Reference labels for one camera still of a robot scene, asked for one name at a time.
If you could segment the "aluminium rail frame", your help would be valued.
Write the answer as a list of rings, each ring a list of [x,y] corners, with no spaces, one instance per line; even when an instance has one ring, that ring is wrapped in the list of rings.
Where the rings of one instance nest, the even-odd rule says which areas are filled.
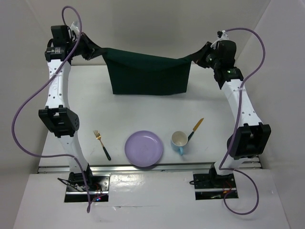
[[[184,170],[208,170],[212,166],[212,162],[207,163],[174,163],[174,164],[158,164],[146,168],[136,167],[132,165],[104,165],[91,166],[93,173],[98,172],[138,172],[138,171],[184,171]],[[38,173],[68,173],[68,166],[39,166]]]

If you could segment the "purple plate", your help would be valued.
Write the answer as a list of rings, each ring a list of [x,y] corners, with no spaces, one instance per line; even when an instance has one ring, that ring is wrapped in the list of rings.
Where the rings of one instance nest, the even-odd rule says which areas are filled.
[[[131,134],[124,146],[128,161],[137,167],[155,165],[163,156],[163,143],[151,131],[137,131]]]

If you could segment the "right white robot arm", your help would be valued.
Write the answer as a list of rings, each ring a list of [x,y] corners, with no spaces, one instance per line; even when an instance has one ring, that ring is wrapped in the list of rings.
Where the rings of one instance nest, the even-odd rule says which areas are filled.
[[[207,42],[192,55],[192,60],[203,68],[211,68],[214,79],[223,91],[232,110],[235,126],[227,140],[227,152],[223,159],[214,163],[214,172],[208,175],[208,182],[219,187],[224,176],[234,169],[263,153],[271,134],[271,127],[264,124],[254,110],[245,88],[241,70],[235,67],[236,44],[230,40]]]

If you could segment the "light blue mug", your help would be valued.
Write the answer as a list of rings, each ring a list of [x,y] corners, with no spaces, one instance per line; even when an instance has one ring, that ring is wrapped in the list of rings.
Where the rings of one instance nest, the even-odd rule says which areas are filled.
[[[188,143],[188,136],[182,131],[176,131],[171,137],[172,150],[177,152],[179,155],[184,154],[184,147]]]

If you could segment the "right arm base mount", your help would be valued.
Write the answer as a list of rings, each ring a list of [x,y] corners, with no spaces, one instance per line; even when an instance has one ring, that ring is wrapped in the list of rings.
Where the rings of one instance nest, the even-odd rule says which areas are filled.
[[[233,174],[224,178],[212,178],[209,174],[193,174],[189,182],[194,187],[196,200],[217,200],[226,198],[239,198]]]

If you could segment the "dark green cloth napkin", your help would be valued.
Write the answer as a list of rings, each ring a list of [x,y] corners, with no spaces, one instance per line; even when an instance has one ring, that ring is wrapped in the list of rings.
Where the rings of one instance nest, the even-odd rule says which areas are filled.
[[[173,59],[135,52],[103,48],[116,95],[173,95],[187,91],[192,60]]]

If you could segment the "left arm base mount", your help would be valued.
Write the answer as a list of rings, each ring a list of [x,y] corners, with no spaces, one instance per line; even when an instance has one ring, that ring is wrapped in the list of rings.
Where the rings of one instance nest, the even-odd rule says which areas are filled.
[[[67,179],[57,178],[66,186],[64,202],[88,202],[88,195],[91,202],[108,202],[110,175],[94,176],[89,173],[85,174],[85,178],[86,183],[81,173],[70,173]]]

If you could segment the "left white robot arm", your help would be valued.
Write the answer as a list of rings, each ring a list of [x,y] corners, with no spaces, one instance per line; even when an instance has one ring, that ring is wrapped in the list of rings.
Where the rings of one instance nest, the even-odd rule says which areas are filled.
[[[89,163],[84,158],[78,140],[79,117],[68,102],[68,78],[74,56],[90,60],[100,55],[100,48],[83,32],[79,23],[70,27],[57,25],[51,27],[53,38],[49,40],[45,58],[51,80],[45,108],[39,110],[39,118],[47,129],[60,141],[64,153],[68,155],[69,178],[83,190],[94,185]]]

